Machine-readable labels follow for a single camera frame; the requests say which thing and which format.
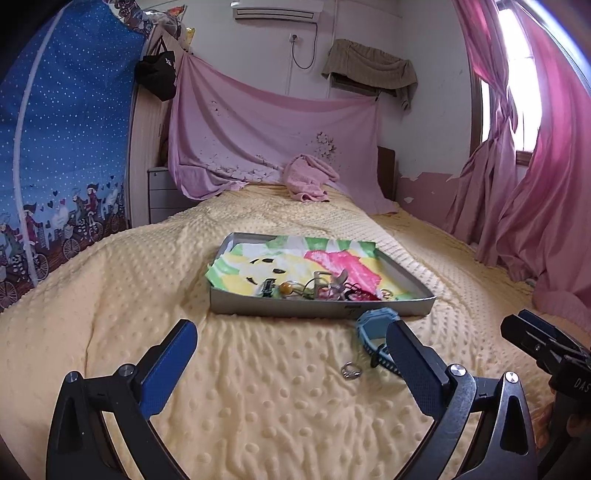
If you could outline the light blue wrist watch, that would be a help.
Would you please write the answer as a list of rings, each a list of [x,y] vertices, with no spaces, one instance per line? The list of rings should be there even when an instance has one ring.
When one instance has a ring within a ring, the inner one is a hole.
[[[363,312],[356,321],[356,336],[358,336],[363,350],[370,357],[370,367],[383,367],[401,377],[401,372],[393,361],[386,343],[389,326],[399,320],[399,314],[391,308]]]

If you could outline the red string charm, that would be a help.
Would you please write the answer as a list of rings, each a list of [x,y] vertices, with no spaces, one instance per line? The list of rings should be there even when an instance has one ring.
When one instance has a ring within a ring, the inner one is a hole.
[[[349,301],[355,301],[355,302],[380,301],[380,298],[376,294],[370,293],[370,292],[360,289],[360,288],[353,288],[353,289],[349,290],[346,293],[346,298],[348,298]]]

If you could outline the silver metal hair claw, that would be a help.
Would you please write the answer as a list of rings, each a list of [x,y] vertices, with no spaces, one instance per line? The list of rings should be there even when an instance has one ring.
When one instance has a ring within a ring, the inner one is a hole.
[[[346,281],[349,272],[344,269],[339,274],[329,271],[315,271],[312,277],[312,297],[315,300],[335,300],[345,298]]]

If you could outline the yellow dotted bed blanket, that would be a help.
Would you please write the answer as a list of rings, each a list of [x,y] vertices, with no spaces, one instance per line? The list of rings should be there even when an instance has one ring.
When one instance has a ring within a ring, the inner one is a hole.
[[[411,321],[448,362],[521,378],[532,409],[547,375],[505,341],[504,317],[532,291],[406,212],[368,216],[348,197],[298,203],[273,186],[224,193],[165,222],[107,237],[52,272],[1,316],[1,435],[27,475],[45,475],[64,376],[112,374],[181,318],[197,351],[152,420],[193,479],[390,479],[427,432],[405,383],[370,367],[346,321],[216,315],[205,271],[232,232],[371,241],[432,292]]]

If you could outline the dark wooden headboard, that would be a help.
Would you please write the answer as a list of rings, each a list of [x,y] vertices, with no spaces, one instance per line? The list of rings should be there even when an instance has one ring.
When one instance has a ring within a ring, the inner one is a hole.
[[[396,152],[386,147],[378,147],[378,182],[384,197],[396,199],[398,164]]]

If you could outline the colourful drawing paper liner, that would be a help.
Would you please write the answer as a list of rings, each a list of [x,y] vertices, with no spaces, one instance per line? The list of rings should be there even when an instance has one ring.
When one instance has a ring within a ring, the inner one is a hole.
[[[296,282],[305,286],[303,297],[312,297],[315,271],[339,274],[348,270],[346,293],[360,288],[376,294],[380,301],[405,301],[422,297],[388,271],[377,245],[368,241],[334,240],[319,237],[277,236],[263,243],[242,242],[226,249],[208,267],[205,277],[211,286],[226,293],[263,298],[259,292],[263,281]]]

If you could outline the grey bedside drawer unit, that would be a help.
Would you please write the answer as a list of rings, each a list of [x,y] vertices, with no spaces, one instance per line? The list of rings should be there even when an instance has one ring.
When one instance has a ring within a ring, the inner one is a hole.
[[[177,189],[166,167],[147,170],[148,213],[151,224],[159,223],[198,204]]]

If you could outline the pink crumpled towel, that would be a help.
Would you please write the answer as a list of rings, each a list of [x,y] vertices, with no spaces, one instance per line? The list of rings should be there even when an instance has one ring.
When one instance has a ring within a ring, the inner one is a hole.
[[[338,182],[339,174],[315,156],[301,154],[294,157],[281,174],[290,197],[300,202],[329,202],[325,184]]]

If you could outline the olive cloth on shelf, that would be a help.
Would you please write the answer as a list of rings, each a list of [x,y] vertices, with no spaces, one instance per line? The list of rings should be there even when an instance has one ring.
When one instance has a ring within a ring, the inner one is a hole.
[[[332,43],[322,67],[322,77],[353,88],[390,93],[399,99],[404,111],[411,109],[418,88],[417,74],[410,60],[348,39]]]

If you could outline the wooden cabinet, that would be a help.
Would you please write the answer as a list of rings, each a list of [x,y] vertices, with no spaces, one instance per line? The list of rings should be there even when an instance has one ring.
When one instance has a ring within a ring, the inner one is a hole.
[[[148,170],[158,165],[170,104],[135,84],[126,173],[127,215],[132,228],[149,223]]]

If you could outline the blue fabric wardrobe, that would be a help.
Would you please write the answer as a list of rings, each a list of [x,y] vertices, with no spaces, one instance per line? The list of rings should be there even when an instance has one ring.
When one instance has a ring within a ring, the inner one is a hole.
[[[1,305],[125,229],[133,69],[144,36],[111,1],[71,1],[1,83]]]

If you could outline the pink hanging bed sheet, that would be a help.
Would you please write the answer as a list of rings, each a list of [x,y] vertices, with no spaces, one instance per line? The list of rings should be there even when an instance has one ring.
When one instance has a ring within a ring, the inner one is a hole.
[[[247,184],[280,184],[299,155],[338,173],[329,186],[370,215],[396,209],[378,181],[379,112],[371,97],[300,99],[260,90],[186,54],[177,67],[168,169],[205,200]]]

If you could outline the black hanging bag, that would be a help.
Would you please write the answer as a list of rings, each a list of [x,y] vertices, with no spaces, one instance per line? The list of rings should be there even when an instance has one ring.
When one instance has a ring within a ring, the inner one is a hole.
[[[168,50],[160,36],[134,67],[134,78],[160,101],[168,101],[176,95],[175,54]]]

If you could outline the clutter on cabinet top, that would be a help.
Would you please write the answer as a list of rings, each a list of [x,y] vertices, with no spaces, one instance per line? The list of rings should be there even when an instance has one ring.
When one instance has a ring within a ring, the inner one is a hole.
[[[188,9],[187,5],[174,6],[165,11],[154,8],[146,9],[144,13],[155,25],[160,25],[168,34],[179,42],[186,51],[189,50],[195,29],[187,27],[183,20]]]

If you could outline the amber bead keychain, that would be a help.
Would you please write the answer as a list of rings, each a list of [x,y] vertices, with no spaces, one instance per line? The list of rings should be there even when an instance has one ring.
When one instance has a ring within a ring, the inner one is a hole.
[[[277,282],[274,278],[267,278],[263,281],[262,289],[259,292],[263,298],[288,298],[294,296],[303,297],[305,286],[300,283],[284,281]]]

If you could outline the white wall air conditioner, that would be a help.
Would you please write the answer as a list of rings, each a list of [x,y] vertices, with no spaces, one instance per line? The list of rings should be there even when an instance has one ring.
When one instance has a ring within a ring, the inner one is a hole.
[[[231,1],[235,20],[276,20],[318,23],[324,2],[318,0],[239,0]]]

